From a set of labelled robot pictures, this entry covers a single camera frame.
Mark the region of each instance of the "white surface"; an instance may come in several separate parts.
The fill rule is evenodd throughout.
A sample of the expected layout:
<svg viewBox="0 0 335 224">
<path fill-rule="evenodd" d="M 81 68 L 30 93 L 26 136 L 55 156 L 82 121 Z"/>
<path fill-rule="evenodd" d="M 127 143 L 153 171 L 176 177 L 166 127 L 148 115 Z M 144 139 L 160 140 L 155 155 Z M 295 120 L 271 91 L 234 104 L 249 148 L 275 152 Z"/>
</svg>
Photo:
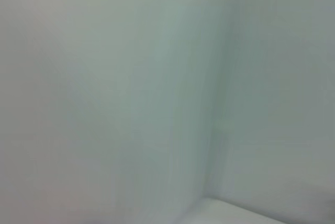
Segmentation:
<svg viewBox="0 0 335 224">
<path fill-rule="evenodd" d="M 209 192 L 287 223 L 334 223 L 335 0 L 240 8 Z"/>
<path fill-rule="evenodd" d="M 223 201 L 202 199 L 180 224 L 282 224 Z"/>
<path fill-rule="evenodd" d="M 0 0 L 0 222 L 170 224 L 188 209 L 227 2 Z"/>
</svg>

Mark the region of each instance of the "white wall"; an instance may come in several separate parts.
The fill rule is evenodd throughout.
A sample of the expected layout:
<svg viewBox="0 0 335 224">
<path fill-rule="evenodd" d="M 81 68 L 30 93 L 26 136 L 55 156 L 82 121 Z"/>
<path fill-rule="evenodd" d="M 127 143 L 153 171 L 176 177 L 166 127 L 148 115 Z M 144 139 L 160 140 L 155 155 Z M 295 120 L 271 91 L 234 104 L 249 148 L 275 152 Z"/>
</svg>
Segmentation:
<svg viewBox="0 0 335 224">
<path fill-rule="evenodd" d="M 171 223 L 202 194 L 231 0 L 0 0 L 3 223 Z"/>
<path fill-rule="evenodd" d="M 207 194 L 334 223 L 335 0 L 240 0 Z"/>
</svg>

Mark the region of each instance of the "pale green wall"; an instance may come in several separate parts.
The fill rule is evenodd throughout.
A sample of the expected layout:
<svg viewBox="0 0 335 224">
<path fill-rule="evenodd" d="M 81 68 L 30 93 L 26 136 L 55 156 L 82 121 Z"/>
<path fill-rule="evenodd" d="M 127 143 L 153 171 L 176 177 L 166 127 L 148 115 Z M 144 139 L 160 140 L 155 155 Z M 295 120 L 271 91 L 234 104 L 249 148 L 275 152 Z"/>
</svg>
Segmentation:
<svg viewBox="0 0 335 224">
<path fill-rule="evenodd" d="M 202 195 L 231 0 L 0 4 L 3 223 L 164 224 Z"/>
<path fill-rule="evenodd" d="M 207 193 L 287 223 L 334 223 L 335 0 L 238 6 Z"/>
</svg>

